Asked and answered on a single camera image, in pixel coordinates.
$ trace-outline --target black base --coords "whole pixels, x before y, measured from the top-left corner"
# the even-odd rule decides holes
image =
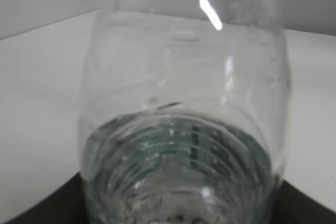
[[[89,224],[79,174],[6,224]],[[284,182],[270,224],[336,224],[336,214]]]

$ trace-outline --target black surface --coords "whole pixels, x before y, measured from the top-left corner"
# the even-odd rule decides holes
[[[89,224],[79,174],[6,224]],[[336,214],[284,182],[270,224],[336,224]]]

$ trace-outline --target white table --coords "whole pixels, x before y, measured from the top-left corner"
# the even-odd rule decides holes
[[[95,16],[0,41],[0,223],[78,171],[77,95]],[[286,33],[293,99],[285,178],[336,211],[336,37]]]

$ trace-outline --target clear plastic bottle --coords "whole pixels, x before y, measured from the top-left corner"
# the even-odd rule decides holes
[[[79,123],[91,223],[267,223],[289,93],[273,0],[107,0]]]

